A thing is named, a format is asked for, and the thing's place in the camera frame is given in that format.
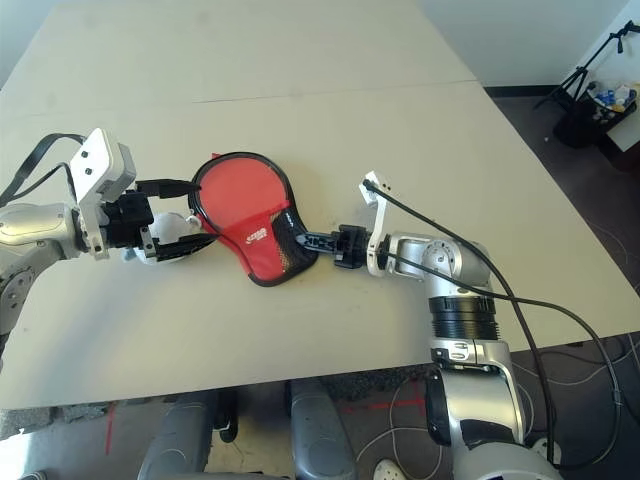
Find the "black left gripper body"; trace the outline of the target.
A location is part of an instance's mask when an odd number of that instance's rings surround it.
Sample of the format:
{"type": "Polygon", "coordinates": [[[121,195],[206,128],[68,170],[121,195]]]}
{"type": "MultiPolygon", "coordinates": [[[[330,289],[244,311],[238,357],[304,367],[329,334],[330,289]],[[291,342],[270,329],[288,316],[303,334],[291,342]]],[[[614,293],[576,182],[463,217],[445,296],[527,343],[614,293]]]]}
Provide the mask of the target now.
{"type": "Polygon", "coordinates": [[[102,211],[108,219],[102,229],[109,248],[144,248],[143,236],[149,233],[149,226],[154,222],[144,193],[127,190],[116,201],[105,202],[102,211]]]}

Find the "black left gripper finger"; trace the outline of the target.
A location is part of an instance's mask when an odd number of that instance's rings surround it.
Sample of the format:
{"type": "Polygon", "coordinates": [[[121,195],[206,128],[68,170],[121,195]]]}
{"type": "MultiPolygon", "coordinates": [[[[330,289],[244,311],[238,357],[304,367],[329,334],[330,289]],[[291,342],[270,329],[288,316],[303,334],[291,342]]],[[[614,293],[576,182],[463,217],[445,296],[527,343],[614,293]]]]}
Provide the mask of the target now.
{"type": "Polygon", "coordinates": [[[198,192],[201,186],[186,180],[154,179],[136,182],[135,190],[147,197],[160,199],[188,196],[198,192]]]}
{"type": "Polygon", "coordinates": [[[157,262],[179,259],[209,246],[215,240],[216,236],[208,233],[182,236],[170,243],[161,243],[157,237],[153,237],[154,258],[157,262]]]}

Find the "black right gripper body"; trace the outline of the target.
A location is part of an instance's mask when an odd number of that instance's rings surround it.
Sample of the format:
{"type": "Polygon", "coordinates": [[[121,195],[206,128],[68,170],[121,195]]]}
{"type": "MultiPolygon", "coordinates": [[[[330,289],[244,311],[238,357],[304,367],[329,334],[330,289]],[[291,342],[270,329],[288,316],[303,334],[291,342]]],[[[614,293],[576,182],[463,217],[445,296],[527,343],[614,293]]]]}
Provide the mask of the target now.
{"type": "Polygon", "coordinates": [[[340,225],[332,233],[334,265],[345,269],[359,269],[366,264],[371,233],[361,226],[340,225]]]}

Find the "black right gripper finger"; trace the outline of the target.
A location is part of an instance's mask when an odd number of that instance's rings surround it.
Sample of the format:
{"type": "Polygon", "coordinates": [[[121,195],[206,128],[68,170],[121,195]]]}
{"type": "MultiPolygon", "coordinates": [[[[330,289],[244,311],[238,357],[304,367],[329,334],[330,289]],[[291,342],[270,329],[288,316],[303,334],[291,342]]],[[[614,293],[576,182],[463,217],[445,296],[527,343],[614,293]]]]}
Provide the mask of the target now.
{"type": "Polygon", "coordinates": [[[295,237],[296,242],[303,248],[315,252],[335,252],[339,233],[305,232],[295,237]]]}

